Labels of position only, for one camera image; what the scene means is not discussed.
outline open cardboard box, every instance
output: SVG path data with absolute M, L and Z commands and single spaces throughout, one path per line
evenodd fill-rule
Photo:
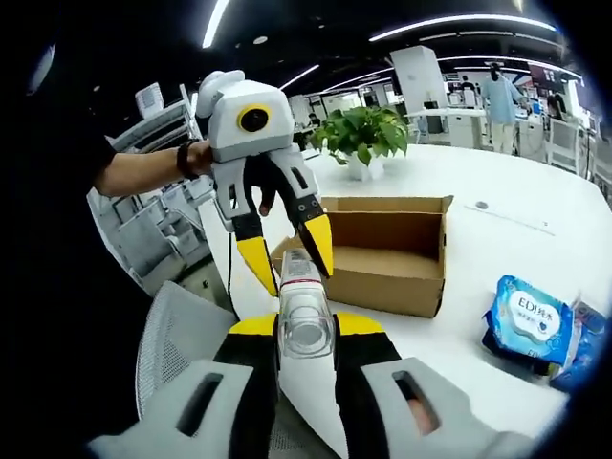
M 329 299 L 369 309 L 435 317 L 445 282 L 446 198 L 323 198 L 332 226 Z M 298 236 L 272 252 L 302 247 Z

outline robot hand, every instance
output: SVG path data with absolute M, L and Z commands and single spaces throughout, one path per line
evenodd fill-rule
M 317 183 L 292 143 L 294 119 L 278 88 L 245 79 L 242 71 L 213 72 L 200 86 L 196 116 L 208 118 L 215 206 L 238 251 L 271 295 L 278 295 L 251 188 L 264 202 L 277 192 L 313 261 L 333 273 L 332 234 L 317 198 Z

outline wrist strap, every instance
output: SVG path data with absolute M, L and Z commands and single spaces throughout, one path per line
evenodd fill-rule
M 176 155 L 176 168 L 183 174 L 186 179 L 195 180 L 198 178 L 197 174 L 194 174 L 193 171 L 189 168 L 189 164 L 187 162 L 187 153 L 189 152 L 189 147 L 192 143 L 197 142 L 195 139 L 190 139 L 187 142 L 183 143 L 179 147 L 179 151 Z

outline ceiling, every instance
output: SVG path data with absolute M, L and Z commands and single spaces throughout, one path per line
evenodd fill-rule
M 432 48 L 438 57 L 506 55 L 565 68 L 573 68 L 575 60 L 559 33 L 491 20 L 426 26 L 368 41 L 396 27 L 454 14 L 524 15 L 553 23 L 536 0 L 377 0 L 363 6 L 354 0 L 229 0 L 212 46 L 202 49 L 215 2 L 107 0 L 97 2 L 96 8 L 81 2 L 86 4 L 62 12 L 60 60 L 72 62 L 79 72 L 89 104 L 109 135 L 138 120 L 134 93 L 139 89 L 159 81 L 168 103 L 180 96 L 180 83 L 195 91 L 203 77 L 219 69 L 243 69 L 250 79 L 280 86 L 319 64 L 286 88 L 291 96 L 388 68 L 391 51 L 419 44 Z M 522 13 L 517 3 L 523 5 Z M 427 39 L 449 33 L 454 35 Z M 253 44 L 259 36 L 268 40 Z M 482 66 L 484 61 L 441 62 L 443 72 L 459 65 Z M 521 62 L 512 67 L 527 69 Z

